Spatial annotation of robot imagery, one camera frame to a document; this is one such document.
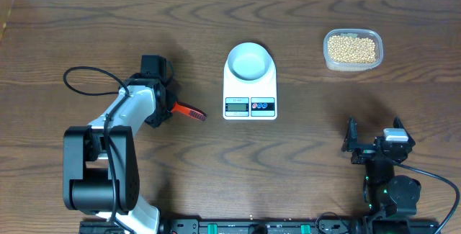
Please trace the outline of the red measuring scoop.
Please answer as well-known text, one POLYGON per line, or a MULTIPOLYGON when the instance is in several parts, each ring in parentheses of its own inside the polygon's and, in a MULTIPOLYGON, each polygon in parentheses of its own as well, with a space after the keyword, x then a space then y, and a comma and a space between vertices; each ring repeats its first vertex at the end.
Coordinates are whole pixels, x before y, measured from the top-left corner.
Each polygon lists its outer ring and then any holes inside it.
POLYGON ((207 115, 204 112, 194 107, 188 106, 187 104, 182 104, 180 102, 174 103, 171 112, 178 112, 180 114, 186 115, 188 117, 200 121, 205 121, 207 119, 207 115))

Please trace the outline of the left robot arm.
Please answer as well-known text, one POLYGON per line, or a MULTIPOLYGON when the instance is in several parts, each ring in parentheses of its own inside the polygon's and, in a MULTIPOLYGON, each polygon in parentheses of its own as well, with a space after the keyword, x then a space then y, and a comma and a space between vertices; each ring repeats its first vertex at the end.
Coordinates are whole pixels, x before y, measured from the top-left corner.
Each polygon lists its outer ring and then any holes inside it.
POLYGON ((119 81, 116 100, 86 126, 63 136, 63 201, 70 210, 104 218, 126 233, 157 233, 160 211, 140 195, 134 138, 142 124, 158 127, 171 116, 167 86, 172 65, 144 55, 140 72, 119 81))

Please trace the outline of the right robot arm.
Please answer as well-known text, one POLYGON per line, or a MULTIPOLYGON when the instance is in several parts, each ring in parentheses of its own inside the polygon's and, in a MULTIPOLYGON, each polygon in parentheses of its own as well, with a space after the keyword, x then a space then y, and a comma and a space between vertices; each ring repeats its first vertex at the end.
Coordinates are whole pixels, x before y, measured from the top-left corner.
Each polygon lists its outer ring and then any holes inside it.
POLYGON ((360 143, 357 123, 349 118, 341 150, 352 154, 352 164, 365 166, 363 197, 370 207, 368 215, 352 222, 352 233, 411 233, 410 217, 417 213, 421 184, 397 175, 394 168, 408 158, 415 144, 399 118, 372 144, 360 143))

